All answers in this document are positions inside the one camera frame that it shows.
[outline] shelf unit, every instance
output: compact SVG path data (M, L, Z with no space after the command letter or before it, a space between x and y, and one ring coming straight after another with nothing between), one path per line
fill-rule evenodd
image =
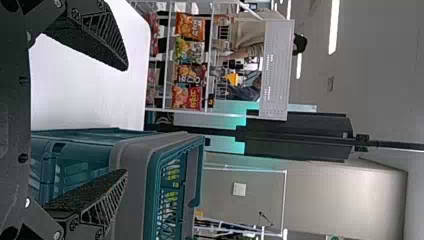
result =
M257 13L248 8L247 5L239 2L238 0L200 0L200 1L170 1L162 0L161 2L151 2L151 0L128 0L131 5L141 15L145 15L159 10L166 11L168 16L159 16L160 19L168 19L167 26L163 37L167 40L167 51L162 54L161 58L150 58L150 67L155 68L158 61L164 63L164 70L162 70L161 85L158 87L154 85L156 98L154 106L146 106L146 111L156 112L177 112L187 114L203 114L215 115L226 117L248 117L260 118L271 120L287 120L288 112L288 99L290 89L291 65L292 65L292 51L293 51L293 38L294 38L294 21L287 20L281 14L277 13L279 17L271 19L264 19ZM204 62L207 64L207 81L204 86L203 106L199 110L189 110L184 108L172 108L172 91L174 65L178 64L173 60L173 49L175 46L175 13L185 12L189 14L208 14L210 17L203 17L205 19L213 19L216 14L233 14L236 15L240 9L245 9L250 13L253 18L243 19L238 18L237 21L263 21L266 26L265 42L264 42L264 56L263 56L263 69L262 69L262 87L261 97L259 104L259 115L251 116L246 114L230 114L221 113L214 108L208 107L209 97L218 99L223 98L223 93L227 87L227 81L222 81L217 77L212 76L211 67L217 67L219 64L218 56L220 55L217 50L212 48L213 39L226 39L231 41L231 25L227 28L218 27L211 22L211 32L209 34L209 47L205 49ZM223 68L225 73L229 72L229 66L218 66Z

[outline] ceiling light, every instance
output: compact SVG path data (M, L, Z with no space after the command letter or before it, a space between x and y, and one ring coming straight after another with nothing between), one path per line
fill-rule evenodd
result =
M339 12L340 0L333 0L331 5L330 37L328 43L329 55L335 53L337 50L337 35L339 32Z

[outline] white wall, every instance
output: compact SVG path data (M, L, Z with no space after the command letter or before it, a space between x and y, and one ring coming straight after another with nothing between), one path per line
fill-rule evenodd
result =
M354 165L350 162L329 164L211 152L207 153L206 160L206 164L221 166L287 170L284 228L289 231L334 234L361 240L402 239L406 192L404 172L367 161ZM264 180L260 184L269 190L275 187L274 182ZM205 184L204 192L207 189L208 184ZM264 191L258 192L268 197ZM214 198L214 195L204 194L204 197ZM257 206L266 205L266 200L257 201Z
M126 46L120 72L42 35L30 50L32 129L142 129L150 30L124 0L107 1Z
M346 112L355 132L369 133L373 139L424 142L424 2L341 0L333 56L327 55L330 6L330 0L321 0L302 26L309 46L302 78L292 79L290 102ZM331 93L330 76L335 76ZM364 157L409 171L404 239L422 239L424 156L380 151Z

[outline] metal shelf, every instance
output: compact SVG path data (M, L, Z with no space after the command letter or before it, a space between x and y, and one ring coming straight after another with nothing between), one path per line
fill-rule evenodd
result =
M251 11L247 5L239 2L238 0L200 0L195 2L185 1L170 1L162 0L161 2L151 2L145 0L130 0L131 5L140 13L147 14L156 12L160 8L165 8L168 11L168 26L165 35L167 37L167 51L164 53L165 56L165 69L164 69L164 80L161 83L163 87L162 104L154 108L146 108L148 111L156 112L174 112L174 113L187 113L187 114L204 114L204 115L215 115L215 116L226 116L226 117L248 117L248 118L261 118L261 119L273 119L273 120L287 120L288 111L288 99L290 89L290 77L291 77L291 63L292 63L292 49L293 49L293 37L294 37L294 21L286 20L282 15L279 18L263 19L257 13ZM185 3L185 7L179 6L178 4ZM167 101L170 91L168 84L171 84L173 79L173 71L175 61L172 61L171 50L175 46L175 37L172 35L172 29L175 27L175 12L184 11L186 13L198 13L198 14L209 14L210 19L213 19L216 14L235 14L240 8L246 9L252 16L249 21L264 21L266 23L266 34L265 34L265 49L264 49L264 66L262 74L262 88L260 98L260 109L259 116L247 116L240 114L229 114L215 112L214 109L208 108L209 96L213 94L216 99L225 99L226 87L224 84L219 83L219 79L210 76L211 66L216 67L218 64L217 57L218 53L212 48L213 39L226 39L231 41L231 29L227 29L226 35L224 36L222 28L221 31L211 21L211 33L209 34L209 49L207 53L205 51L205 63L207 63L206 84L204 86L203 96L203 108L201 111L193 111L189 109L172 109L172 101Z

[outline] person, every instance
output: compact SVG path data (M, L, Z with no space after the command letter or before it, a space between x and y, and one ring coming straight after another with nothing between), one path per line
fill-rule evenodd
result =
M256 77L256 79L252 82L252 86L241 87L241 86L228 85L227 99L256 102L261 96L261 77L262 75L259 74Z
M280 19L281 16L275 11L269 9L258 9L256 13L264 19ZM157 12L159 16L168 16L168 12ZM208 14L196 15L199 17L210 17ZM233 60L247 57L263 57L264 42L265 42L265 29L266 23L257 21L249 12L240 12L235 17L235 22L231 26L231 46L233 53L225 57L225 60ZM159 24L168 26L167 19L161 19ZM205 24L205 50L209 49L210 39L210 20ZM166 52L167 39L161 38L159 43L159 53ZM306 37L294 34L294 49L293 56L297 56L306 50L308 40Z

